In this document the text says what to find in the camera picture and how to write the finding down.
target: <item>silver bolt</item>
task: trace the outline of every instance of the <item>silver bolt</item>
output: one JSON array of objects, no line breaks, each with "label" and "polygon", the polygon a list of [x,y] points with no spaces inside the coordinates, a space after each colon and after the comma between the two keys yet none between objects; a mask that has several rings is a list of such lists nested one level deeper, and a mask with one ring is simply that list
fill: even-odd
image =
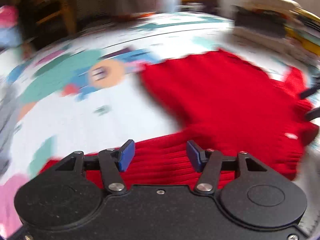
[{"label": "silver bolt", "polygon": [[164,193],[165,193],[165,191],[163,189],[157,190],[157,194],[159,194],[159,195],[163,195]]},{"label": "silver bolt", "polygon": [[111,183],[108,188],[112,191],[121,191],[124,189],[124,185],[121,183]]},{"label": "silver bolt", "polygon": [[298,239],[299,239],[299,237],[297,235],[295,235],[295,234],[292,234],[292,235],[288,236],[288,240],[298,240]]},{"label": "silver bolt", "polygon": [[211,184],[208,183],[200,183],[197,185],[197,189],[200,191],[210,191],[213,189]]}]

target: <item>red sweater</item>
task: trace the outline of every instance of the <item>red sweater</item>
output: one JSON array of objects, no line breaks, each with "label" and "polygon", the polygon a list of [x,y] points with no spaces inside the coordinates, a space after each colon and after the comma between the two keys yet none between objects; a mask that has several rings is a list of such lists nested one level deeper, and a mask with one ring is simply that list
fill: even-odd
[{"label": "red sweater", "polygon": [[[292,67],[284,82],[223,50],[148,65],[141,73],[148,92],[184,127],[182,132],[136,143],[136,154],[122,174],[131,184],[196,183],[200,174],[186,157],[186,141],[224,155],[247,151],[289,179],[296,174],[304,146],[318,126],[306,122],[311,103],[300,70]],[[102,186],[99,172],[87,177]],[[222,187],[232,172],[220,176]]]}]

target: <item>pile of clothes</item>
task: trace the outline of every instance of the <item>pile of clothes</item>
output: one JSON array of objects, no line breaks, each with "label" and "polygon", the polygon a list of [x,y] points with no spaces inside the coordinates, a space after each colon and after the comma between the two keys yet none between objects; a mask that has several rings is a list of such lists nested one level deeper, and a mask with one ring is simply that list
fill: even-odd
[{"label": "pile of clothes", "polygon": [[234,34],[318,66],[320,18],[293,0],[243,0]]}]

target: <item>bed sheet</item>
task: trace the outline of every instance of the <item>bed sheet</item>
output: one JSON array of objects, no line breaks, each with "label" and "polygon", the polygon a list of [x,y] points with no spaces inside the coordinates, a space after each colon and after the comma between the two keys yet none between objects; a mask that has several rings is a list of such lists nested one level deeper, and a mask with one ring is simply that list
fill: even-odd
[{"label": "bed sheet", "polygon": [[49,46],[13,69],[1,69],[0,75],[18,90],[20,115],[11,164],[0,178],[0,191],[8,191],[0,205],[6,205],[9,214],[0,217],[0,235],[7,237],[20,225],[14,193],[47,159],[76,150],[98,152],[128,139],[141,141],[180,129],[141,85],[138,72],[144,63],[221,47],[260,66],[273,79],[282,80],[294,65],[309,82],[303,63],[236,37],[232,28],[232,21],[213,15],[155,15],[134,25],[85,33]]}]

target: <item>screw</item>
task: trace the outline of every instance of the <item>screw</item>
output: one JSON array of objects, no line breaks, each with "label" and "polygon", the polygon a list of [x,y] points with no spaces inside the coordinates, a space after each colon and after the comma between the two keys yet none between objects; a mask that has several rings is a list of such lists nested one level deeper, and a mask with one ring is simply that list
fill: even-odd
[{"label": "screw", "polygon": [[163,189],[157,190],[157,194],[159,194],[159,195],[163,195],[164,193],[165,193],[165,191]]},{"label": "screw", "polygon": [[210,191],[213,189],[211,184],[208,183],[200,183],[197,185],[197,189],[200,191]]},{"label": "screw", "polygon": [[124,185],[121,183],[111,183],[108,188],[112,191],[121,191],[124,189]]},{"label": "screw", "polygon": [[299,237],[297,235],[295,235],[295,234],[292,234],[292,235],[288,236],[288,240],[298,240],[298,239],[299,239]]}]

